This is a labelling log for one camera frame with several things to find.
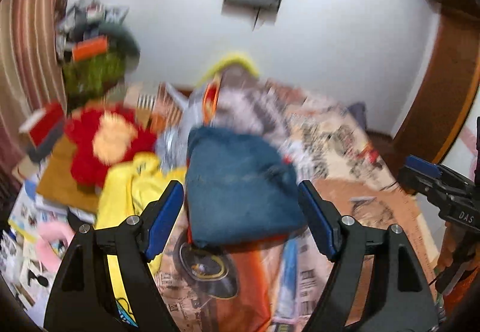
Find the blue gripper pad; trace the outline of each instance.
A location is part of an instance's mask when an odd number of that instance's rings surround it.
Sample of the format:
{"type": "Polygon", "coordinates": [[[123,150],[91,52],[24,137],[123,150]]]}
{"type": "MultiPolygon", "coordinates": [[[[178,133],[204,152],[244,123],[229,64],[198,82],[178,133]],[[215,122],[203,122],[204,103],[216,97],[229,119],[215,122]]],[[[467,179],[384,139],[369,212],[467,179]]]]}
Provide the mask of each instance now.
{"type": "Polygon", "coordinates": [[[178,214],[183,204],[183,186],[179,182],[175,182],[173,188],[167,187],[160,197],[165,198],[164,205],[157,218],[155,219],[149,231],[148,248],[145,252],[147,260],[152,260],[155,256],[163,252],[166,241],[170,236],[170,232],[177,220],[178,214]]]}
{"type": "Polygon", "coordinates": [[[442,175],[436,164],[429,163],[417,156],[408,156],[405,159],[405,166],[435,179],[439,179],[442,175]]]}
{"type": "Polygon", "coordinates": [[[311,234],[318,250],[334,262],[340,252],[342,238],[337,208],[318,195],[313,184],[304,180],[298,186],[299,205],[307,219],[311,234]]]}

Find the green fuzzy object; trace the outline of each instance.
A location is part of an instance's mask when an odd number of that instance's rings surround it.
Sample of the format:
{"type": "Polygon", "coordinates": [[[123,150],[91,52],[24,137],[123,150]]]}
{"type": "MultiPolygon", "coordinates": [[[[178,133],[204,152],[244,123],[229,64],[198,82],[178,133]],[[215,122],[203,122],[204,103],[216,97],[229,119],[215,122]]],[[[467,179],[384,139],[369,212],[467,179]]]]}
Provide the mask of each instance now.
{"type": "Polygon", "coordinates": [[[65,89],[69,96],[99,97],[106,84],[120,80],[125,74],[125,57],[105,53],[88,60],[70,62],[62,68],[65,89]]]}

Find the patterned bedsheet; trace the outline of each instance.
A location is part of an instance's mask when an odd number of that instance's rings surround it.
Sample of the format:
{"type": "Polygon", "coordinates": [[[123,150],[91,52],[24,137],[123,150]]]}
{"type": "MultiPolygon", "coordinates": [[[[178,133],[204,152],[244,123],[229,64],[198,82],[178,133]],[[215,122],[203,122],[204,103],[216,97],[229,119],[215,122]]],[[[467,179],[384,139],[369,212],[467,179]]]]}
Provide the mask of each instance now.
{"type": "MultiPolygon", "coordinates": [[[[360,206],[348,199],[337,205],[335,190],[328,191],[341,213],[354,214],[362,223],[385,228],[401,223],[409,238],[415,239],[412,244],[431,276],[415,221],[415,203],[398,189],[364,131],[341,104],[277,82],[261,83],[234,68],[222,77],[211,124],[262,136],[292,161],[298,181],[310,179],[321,194],[318,188],[324,180],[344,182],[338,187],[343,184],[345,190],[357,184],[364,187],[359,189],[362,193],[380,193],[372,203],[360,206]]],[[[182,211],[155,276],[181,330],[302,330],[332,268],[308,229],[284,240],[205,251],[187,243],[187,227],[182,211]]],[[[368,286],[368,277],[363,279],[368,286]]],[[[360,314],[357,307],[350,322],[360,314]]]]}

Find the clothing pile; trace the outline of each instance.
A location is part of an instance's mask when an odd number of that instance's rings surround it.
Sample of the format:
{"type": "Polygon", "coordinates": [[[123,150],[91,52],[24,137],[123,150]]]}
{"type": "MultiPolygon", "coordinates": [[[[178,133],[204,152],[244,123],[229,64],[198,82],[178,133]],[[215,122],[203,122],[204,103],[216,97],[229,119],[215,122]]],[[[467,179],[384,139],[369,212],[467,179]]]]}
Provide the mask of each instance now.
{"type": "Polygon", "coordinates": [[[123,80],[127,59],[140,56],[138,44],[123,25],[128,10],[81,0],[57,25],[55,44],[69,110],[105,94],[123,80]]]}
{"type": "MultiPolygon", "coordinates": [[[[298,206],[299,181],[311,180],[361,223],[397,222],[409,235],[419,232],[414,203],[345,107],[261,82],[241,62],[224,63],[188,97],[168,83],[119,85],[55,133],[51,153],[25,179],[2,241],[3,276],[40,326],[73,230],[141,214],[170,180],[184,185],[185,202],[149,268],[182,331],[304,327],[332,264],[298,206]]],[[[109,255],[108,263],[119,316],[136,325],[117,258],[109,255]]],[[[362,287],[368,279],[362,276],[362,287]]],[[[351,321],[361,314],[361,296],[351,321]]]]}

